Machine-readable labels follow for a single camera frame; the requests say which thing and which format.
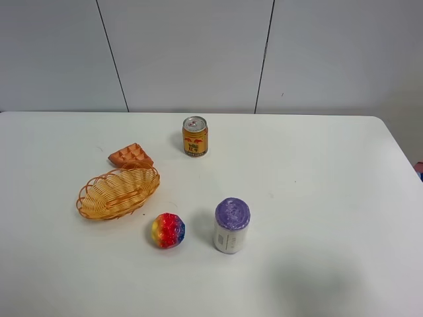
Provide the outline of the orange wicker basket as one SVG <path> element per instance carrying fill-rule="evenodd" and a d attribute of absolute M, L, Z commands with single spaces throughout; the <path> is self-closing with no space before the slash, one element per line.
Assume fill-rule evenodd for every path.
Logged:
<path fill-rule="evenodd" d="M 79 191 L 79 214 L 95 221 L 118 219 L 142 207 L 160 185 L 156 168 L 131 162 L 90 179 Z"/>

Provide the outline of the red object at table edge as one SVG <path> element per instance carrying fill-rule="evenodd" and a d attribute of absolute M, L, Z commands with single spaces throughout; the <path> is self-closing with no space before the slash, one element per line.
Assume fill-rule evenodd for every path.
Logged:
<path fill-rule="evenodd" d="M 419 179 L 423 180 L 423 162 L 417 162 L 414 165 L 414 170 L 416 171 Z"/>

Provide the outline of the gold energy drink can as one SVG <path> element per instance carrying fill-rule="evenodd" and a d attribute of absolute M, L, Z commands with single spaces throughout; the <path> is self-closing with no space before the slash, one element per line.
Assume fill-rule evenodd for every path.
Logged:
<path fill-rule="evenodd" d="M 201 157 L 208 152 L 208 124 L 200 116 L 190 116 L 183 121 L 182 139 L 184 152 L 190 157 Z"/>

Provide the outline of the rainbow coloured ball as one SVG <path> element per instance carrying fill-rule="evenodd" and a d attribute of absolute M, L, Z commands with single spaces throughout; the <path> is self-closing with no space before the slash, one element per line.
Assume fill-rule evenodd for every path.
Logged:
<path fill-rule="evenodd" d="M 174 248 L 184 240 L 184 236 L 185 224 L 176 214 L 160 214 L 152 223 L 151 237 L 158 248 Z"/>

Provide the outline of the purple garbage bag roll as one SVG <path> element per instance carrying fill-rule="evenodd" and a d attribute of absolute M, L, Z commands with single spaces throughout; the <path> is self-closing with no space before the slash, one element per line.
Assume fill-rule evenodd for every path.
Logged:
<path fill-rule="evenodd" d="M 213 243 L 224 254 L 235 254 L 243 248 L 250 223 L 250 209 L 239 198 L 228 197 L 215 208 Z"/>

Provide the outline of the orange waffle bread piece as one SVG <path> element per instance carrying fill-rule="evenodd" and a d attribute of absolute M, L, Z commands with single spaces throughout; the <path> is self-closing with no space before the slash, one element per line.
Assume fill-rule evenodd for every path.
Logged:
<path fill-rule="evenodd" d="M 108 159 L 117 168 L 144 167 L 154 164 L 151 157 L 137 143 L 110 154 Z"/>

